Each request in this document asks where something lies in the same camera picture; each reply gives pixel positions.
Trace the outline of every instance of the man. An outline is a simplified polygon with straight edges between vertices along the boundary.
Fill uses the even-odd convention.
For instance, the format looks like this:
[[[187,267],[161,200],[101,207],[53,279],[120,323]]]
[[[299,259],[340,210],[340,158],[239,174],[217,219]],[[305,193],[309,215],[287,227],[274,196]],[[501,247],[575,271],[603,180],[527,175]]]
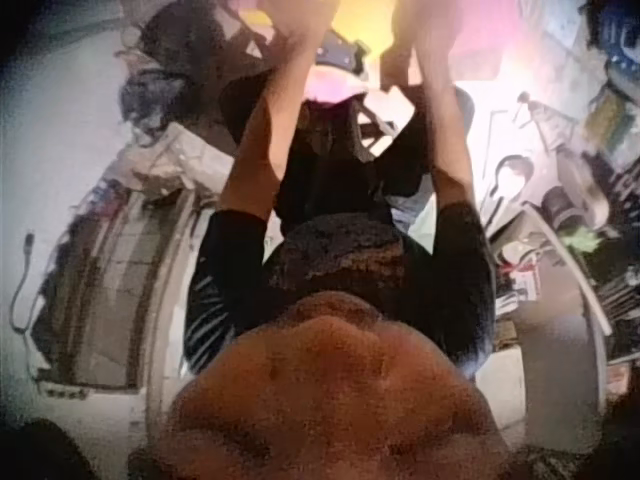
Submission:
[[[201,247],[185,330],[198,377],[151,446],[156,466],[172,478],[496,478],[506,449],[468,380],[491,351],[494,291],[447,67],[453,3],[403,0],[395,16],[396,43],[415,44],[424,77],[432,154],[415,153],[432,158],[433,255],[379,203],[351,201],[357,181],[345,193],[336,177],[323,188],[344,210],[320,202],[283,219],[284,243],[263,266],[266,223],[303,148],[305,81],[336,9],[265,3],[279,64]]]

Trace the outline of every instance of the floor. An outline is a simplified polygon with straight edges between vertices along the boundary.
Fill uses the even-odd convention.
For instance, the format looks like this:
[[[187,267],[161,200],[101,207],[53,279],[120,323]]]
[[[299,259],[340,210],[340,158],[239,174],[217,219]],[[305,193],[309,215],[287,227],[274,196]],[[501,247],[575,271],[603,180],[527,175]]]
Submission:
[[[136,2],[129,3],[135,7]],[[152,2],[138,3],[148,6]],[[535,33],[521,38],[506,52],[498,80],[463,84],[477,107],[469,144],[474,171],[482,179],[477,186],[479,198],[489,188],[489,180],[482,174],[485,163],[494,161],[486,158],[492,112],[513,110],[517,95],[528,90],[534,98],[583,119],[589,100],[604,81],[603,59],[584,47],[586,28],[573,13],[579,3],[582,2],[545,2],[547,10],[532,14]],[[114,10],[109,7],[106,11],[111,15]],[[40,415],[59,421],[77,436],[104,478],[124,477],[126,452],[139,441],[143,431],[144,399],[108,395],[93,396],[91,402],[43,398],[27,379],[25,351],[6,322],[10,299],[22,275],[20,252],[24,235],[33,230],[36,244],[15,312],[19,324],[28,319],[49,255],[70,220],[74,205],[129,140],[129,130],[120,121],[116,102],[118,88],[126,78],[124,66],[114,58],[120,49],[119,32],[107,31],[54,51],[17,59],[12,75],[3,79],[0,108],[2,404],[10,423]],[[530,187],[534,201],[554,181],[553,164],[544,166],[544,159],[542,162],[540,176]],[[432,210],[424,213],[414,230],[425,244],[433,239],[433,203],[429,208]],[[268,246],[273,248],[277,241],[274,233]],[[174,348],[179,348],[175,332],[173,335]],[[177,389],[169,384],[166,388]]]

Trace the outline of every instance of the black shirt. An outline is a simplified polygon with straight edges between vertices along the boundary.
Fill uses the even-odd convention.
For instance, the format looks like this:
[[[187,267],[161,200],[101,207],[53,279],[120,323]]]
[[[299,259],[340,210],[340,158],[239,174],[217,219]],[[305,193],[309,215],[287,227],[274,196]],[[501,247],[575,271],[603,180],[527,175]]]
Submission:
[[[266,222],[215,213],[189,292],[184,352],[201,372],[236,336],[308,295],[341,291],[430,338],[471,377],[491,353],[495,288],[475,209],[438,215],[433,255],[366,213],[314,218],[290,232],[263,265]]]

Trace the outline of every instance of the hand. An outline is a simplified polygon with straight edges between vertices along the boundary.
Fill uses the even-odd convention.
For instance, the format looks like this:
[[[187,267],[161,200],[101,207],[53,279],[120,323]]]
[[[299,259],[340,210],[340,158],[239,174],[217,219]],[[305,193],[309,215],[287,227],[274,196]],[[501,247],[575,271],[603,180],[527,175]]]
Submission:
[[[315,51],[331,27],[338,3],[338,0],[261,0],[259,7],[278,33]]]
[[[446,59],[460,28],[457,0],[398,0],[393,14],[396,47]]]

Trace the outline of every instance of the person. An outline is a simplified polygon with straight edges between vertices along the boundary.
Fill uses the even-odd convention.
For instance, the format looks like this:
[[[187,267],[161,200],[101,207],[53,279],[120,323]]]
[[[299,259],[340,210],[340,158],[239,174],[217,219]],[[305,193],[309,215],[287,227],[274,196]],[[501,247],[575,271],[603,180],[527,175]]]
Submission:
[[[197,376],[149,446],[156,473],[499,477],[507,449],[472,383],[491,353],[494,277],[448,69],[454,2],[400,0],[394,15],[395,47],[414,45],[423,74],[417,127],[428,145],[413,156],[428,165],[437,195],[433,254],[395,226],[379,195],[362,196],[362,171],[347,158],[320,187],[330,200],[296,202],[310,186],[292,169],[313,155],[296,126],[336,2],[263,8],[280,35],[279,60],[200,249],[184,335]],[[242,109],[246,99],[234,98]],[[286,235],[263,264],[274,206]]]

